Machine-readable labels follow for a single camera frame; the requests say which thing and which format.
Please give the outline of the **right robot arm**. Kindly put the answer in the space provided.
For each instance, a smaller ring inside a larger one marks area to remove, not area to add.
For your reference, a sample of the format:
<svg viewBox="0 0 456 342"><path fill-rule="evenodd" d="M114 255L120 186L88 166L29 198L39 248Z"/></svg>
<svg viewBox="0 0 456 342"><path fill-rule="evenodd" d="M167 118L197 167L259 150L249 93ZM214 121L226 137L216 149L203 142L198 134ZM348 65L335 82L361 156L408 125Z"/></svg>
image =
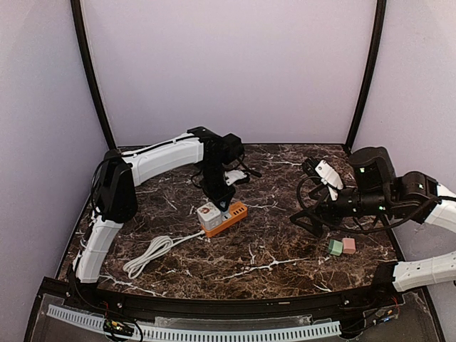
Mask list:
<svg viewBox="0 0 456 342"><path fill-rule="evenodd" d="M355 187L337 190L323 180L313 189L321 192L313 206L303 206L292 215L293 224L320 237L323 228L349 234L375 234L399 227L406 222L431 224L455 231L455 193L435 179L417 171L396 177L393 172L355 170ZM404 292L421 286L455 280L455 253L418 261L390 261L380 264L373 286Z"/></svg>

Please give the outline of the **white cube socket adapter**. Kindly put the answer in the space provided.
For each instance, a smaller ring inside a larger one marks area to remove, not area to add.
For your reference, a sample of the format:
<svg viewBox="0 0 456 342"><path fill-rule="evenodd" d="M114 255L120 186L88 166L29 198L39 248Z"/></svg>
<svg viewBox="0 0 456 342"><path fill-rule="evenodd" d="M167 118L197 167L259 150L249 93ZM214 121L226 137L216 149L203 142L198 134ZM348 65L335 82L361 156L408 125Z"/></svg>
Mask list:
<svg viewBox="0 0 456 342"><path fill-rule="evenodd" d="M222 224L222 213L211 202L208 202L197 209L197 216L202 227L211 231Z"/></svg>

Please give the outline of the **orange power strip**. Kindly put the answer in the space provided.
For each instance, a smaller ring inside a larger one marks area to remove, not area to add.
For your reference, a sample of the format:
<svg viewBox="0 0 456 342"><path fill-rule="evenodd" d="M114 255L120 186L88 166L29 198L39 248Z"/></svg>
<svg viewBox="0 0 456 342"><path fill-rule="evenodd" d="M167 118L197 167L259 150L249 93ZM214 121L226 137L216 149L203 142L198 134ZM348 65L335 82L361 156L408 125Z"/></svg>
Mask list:
<svg viewBox="0 0 456 342"><path fill-rule="evenodd" d="M202 229L207 237L212 238L215 235L223 232L227 228L233 226L237 222L241 221L242 219L246 218L248 214L247 206L242 202L236 202L229 206L229 211L222 213L222 224L219 225L217 228L207 231L205 230L202 225Z"/></svg>

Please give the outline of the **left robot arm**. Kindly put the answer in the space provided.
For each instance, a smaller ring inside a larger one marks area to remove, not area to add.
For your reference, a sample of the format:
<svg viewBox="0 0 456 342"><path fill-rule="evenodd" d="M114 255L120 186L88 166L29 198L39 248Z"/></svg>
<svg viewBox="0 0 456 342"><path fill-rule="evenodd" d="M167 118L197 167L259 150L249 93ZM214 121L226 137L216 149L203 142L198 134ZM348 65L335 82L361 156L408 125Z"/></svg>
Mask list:
<svg viewBox="0 0 456 342"><path fill-rule="evenodd" d="M220 136L204 127L139 150L109 150L94 173L90 189L93 221L73 262L76 279L82 284L98 281L115 235L138 210L135 188L164 172L196 165L202 173L199 185L217 208L217 223L222 223L235 194L225 167L243 153L241 138L232 133Z"/></svg>

